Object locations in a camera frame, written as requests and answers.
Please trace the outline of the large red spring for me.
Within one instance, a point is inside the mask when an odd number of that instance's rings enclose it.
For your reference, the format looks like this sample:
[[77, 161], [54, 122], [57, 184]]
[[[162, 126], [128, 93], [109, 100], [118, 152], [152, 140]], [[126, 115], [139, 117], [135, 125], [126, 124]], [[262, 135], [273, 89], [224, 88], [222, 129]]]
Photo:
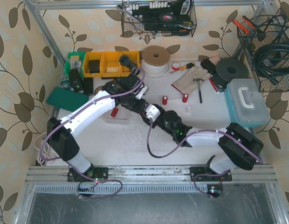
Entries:
[[167, 105], [168, 103], [168, 97], [167, 96], [163, 96], [162, 97], [162, 105]]
[[188, 97], [189, 97], [188, 94], [184, 94], [184, 95], [183, 95], [183, 98], [182, 98], [182, 102], [183, 102], [183, 103], [187, 103]]

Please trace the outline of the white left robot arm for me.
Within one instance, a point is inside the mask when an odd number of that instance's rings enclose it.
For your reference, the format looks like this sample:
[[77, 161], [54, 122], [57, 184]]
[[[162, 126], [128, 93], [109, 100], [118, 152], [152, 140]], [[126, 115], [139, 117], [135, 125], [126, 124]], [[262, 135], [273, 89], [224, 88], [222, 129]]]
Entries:
[[52, 117], [47, 124], [44, 140], [77, 173], [90, 178], [92, 163], [80, 152], [76, 137], [102, 114], [122, 105], [135, 109], [143, 105], [142, 96], [149, 90], [142, 78], [134, 74], [107, 82], [98, 93], [77, 110], [57, 120]]

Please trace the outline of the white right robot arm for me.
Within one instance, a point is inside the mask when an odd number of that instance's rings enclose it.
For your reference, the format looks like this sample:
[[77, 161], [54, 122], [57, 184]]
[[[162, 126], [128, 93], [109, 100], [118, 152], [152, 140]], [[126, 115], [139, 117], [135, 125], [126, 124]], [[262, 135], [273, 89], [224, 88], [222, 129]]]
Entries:
[[157, 126], [169, 134], [178, 147], [220, 148], [224, 155], [213, 157], [208, 165], [217, 174], [233, 168], [252, 170], [255, 164], [262, 163], [263, 143], [237, 123], [220, 129], [196, 129], [183, 124], [175, 111], [165, 111], [154, 104], [146, 105], [140, 116], [150, 129]]

